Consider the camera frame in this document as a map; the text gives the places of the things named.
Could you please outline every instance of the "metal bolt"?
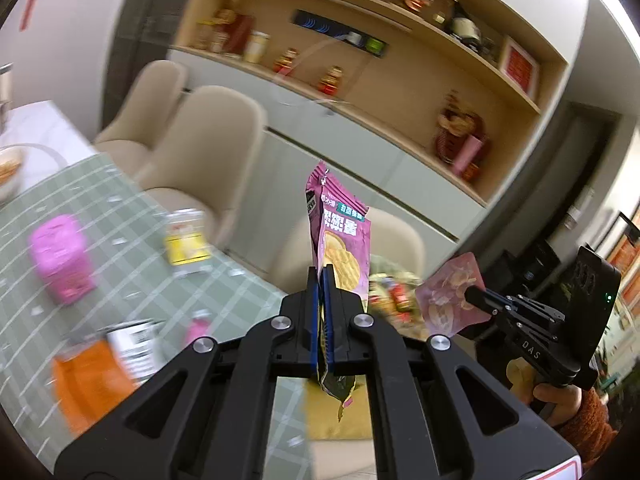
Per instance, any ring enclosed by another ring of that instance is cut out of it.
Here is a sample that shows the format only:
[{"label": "metal bolt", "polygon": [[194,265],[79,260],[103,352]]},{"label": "metal bolt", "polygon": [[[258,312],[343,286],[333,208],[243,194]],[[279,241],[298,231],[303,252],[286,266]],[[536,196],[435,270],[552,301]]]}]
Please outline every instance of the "metal bolt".
[{"label": "metal bolt", "polygon": [[445,335],[435,335],[430,340],[431,347],[434,350],[438,350],[443,352],[445,350],[449,350],[451,348],[451,341]]},{"label": "metal bolt", "polygon": [[213,339],[210,337],[199,337],[193,342],[193,349],[198,354],[206,354],[213,350]]},{"label": "metal bolt", "polygon": [[373,317],[369,314],[358,314],[353,318],[353,322],[360,328],[368,328],[373,325]]},{"label": "metal bolt", "polygon": [[271,326],[276,330],[286,330],[291,326],[291,320],[287,316],[276,316],[271,320]]}]

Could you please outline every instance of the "white marble tabletop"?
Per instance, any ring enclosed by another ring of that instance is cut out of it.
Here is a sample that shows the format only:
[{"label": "white marble tabletop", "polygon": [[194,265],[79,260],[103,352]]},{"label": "white marble tabletop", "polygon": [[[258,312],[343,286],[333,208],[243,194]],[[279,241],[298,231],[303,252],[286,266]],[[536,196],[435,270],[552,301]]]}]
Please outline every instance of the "white marble tabletop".
[{"label": "white marble tabletop", "polygon": [[71,164],[97,153],[52,101],[42,101],[10,112],[7,128],[0,135],[0,148],[10,144],[25,147],[22,193]]}]

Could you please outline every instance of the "orange bag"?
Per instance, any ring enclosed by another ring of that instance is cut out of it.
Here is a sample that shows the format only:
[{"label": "orange bag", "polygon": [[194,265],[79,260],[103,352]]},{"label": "orange bag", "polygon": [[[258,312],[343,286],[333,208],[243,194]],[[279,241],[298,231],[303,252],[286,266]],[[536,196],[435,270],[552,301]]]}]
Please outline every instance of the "orange bag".
[{"label": "orange bag", "polygon": [[71,359],[53,359],[52,374],[60,410],[73,434],[84,433],[136,389],[100,340]]}]

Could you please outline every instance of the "green checkered tablecloth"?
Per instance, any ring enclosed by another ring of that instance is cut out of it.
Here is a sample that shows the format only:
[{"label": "green checkered tablecloth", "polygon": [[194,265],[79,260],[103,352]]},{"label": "green checkered tablecloth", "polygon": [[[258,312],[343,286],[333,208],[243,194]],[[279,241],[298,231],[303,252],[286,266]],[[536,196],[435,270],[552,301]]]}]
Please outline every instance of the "green checkered tablecloth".
[{"label": "green checkered tablecloth", "polygon": [[[31,232],[60,214],[73,214],[82,224],[98,285],[66,307],[48,296],[28,253]],[[211,311],[218,341],[242,336],[278,313],[283,293],[218,251],[211,272],[174,278],[163,255],[163,216],[105,155],[66,168],[0,209],[0,402],[50,470],[72,439],[50,373],[72,330],[164,320],[159,336],[171,359],[194,310]],[[302,380],[278,380],[265,479],[311,477],[302,395]]]}]

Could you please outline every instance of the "orange sweater sleeve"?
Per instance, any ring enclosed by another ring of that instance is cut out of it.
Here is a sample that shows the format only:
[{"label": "orange sweater sleeve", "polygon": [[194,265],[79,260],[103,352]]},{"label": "orange sweater sleeve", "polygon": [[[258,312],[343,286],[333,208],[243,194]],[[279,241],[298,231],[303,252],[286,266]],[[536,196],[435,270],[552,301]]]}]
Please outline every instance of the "orange sweater sleeve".
[{"label": "orange sweater sleeve", "polygon": [[609,425],[609,412],[593,388],[582,393],[580,410],[558,428],[558,433],[578,451],[585,470],[599,459],[618,434]]}]

